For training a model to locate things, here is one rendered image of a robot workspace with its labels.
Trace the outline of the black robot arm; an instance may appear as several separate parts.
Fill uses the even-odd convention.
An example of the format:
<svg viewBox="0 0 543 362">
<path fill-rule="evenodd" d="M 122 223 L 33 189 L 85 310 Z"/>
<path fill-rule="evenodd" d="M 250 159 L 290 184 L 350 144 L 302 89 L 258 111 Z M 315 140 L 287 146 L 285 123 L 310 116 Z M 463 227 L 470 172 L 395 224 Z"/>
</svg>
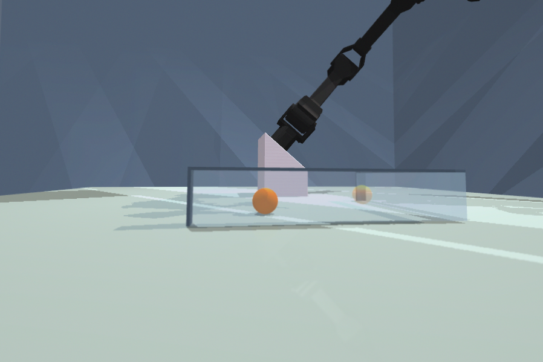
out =
<svg viewBox="0 0 543 362">
<path fill-rule="evenodd" d="M 344 85 L 362 69 L 365 63 L 366 54 L 372 48 L 371 45 L 385 32 L 395 19 L 406 10 L 410 10 L 416 3 L 425 0 L 391 0 L 388 8 L 378 17 L 371 28 L 358 38 L 354 45 L 342 49 L 342 51 L 330 63 L 327 70 L 327 78 L 310 96 L 303 96 L 296 104 L 292 104 L 283 116 L 278 120 L 280 127 L 271 136 L 286 151 L 297 141 L 304 141 L 314 132 L 317 125 L 316 120 L 322 113 L 320 106 L 330 96 L 337 86 Z M 361 56 L 359 67 L 355 65 L 343 53 L 354 50 Z M 286 116 L 286 117 L 285 117 Z M 285 119 L 294 126 L 303 136 L 290 126 Z"/>
</svg>

